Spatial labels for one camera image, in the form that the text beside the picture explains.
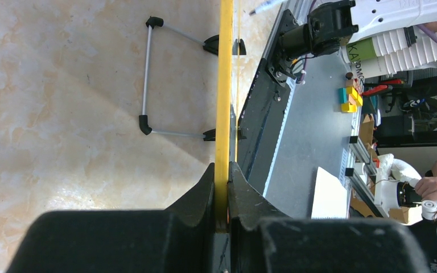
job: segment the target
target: person's hand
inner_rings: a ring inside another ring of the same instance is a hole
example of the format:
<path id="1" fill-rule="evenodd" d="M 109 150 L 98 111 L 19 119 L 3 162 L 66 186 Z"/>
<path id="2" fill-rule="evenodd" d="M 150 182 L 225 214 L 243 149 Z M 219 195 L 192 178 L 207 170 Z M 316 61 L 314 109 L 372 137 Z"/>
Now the person's hand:
<path id="1" fill-rule="evenodd" d="M 417 194 L 421 195 L 423 200 L 437 200 L 437 177 L 423 177 L 415 187 Z"/>

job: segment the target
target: yellow board edge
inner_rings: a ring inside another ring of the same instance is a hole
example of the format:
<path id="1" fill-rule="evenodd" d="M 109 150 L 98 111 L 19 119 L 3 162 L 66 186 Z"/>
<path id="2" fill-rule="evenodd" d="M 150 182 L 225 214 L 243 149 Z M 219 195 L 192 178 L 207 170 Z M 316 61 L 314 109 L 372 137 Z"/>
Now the yellow board edge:
<path id="1" fill-rule="evenodd" d="M 217 232 L 227 227 L 227 182 L 230 150 L 230 91 L 232 87 L 233 0 L 220 2 L 218 46 L 217 121 L 215 135 L 215 219 Z"/>

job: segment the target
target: blue and white pen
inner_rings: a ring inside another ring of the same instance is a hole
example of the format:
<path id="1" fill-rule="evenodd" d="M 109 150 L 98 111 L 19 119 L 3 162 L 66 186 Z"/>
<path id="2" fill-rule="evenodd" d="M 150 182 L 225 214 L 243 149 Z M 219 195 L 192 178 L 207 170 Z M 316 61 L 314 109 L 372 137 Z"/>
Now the blue and white pen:
<path id="1" fill-rule="evenodd" d="M 256 7 L 253 11 L 249 12 L 249 15 L 255 15 L 258 13 L 261 13 L 263 11 L 266 11 L 272 7 L 274 7 L 275 5 L 278 5 L 282 2 L 286 2 L 287 0 L 267 0 L 265 2 L 263 2 L 262 4 L 260 4 L 258 7 Z"/>

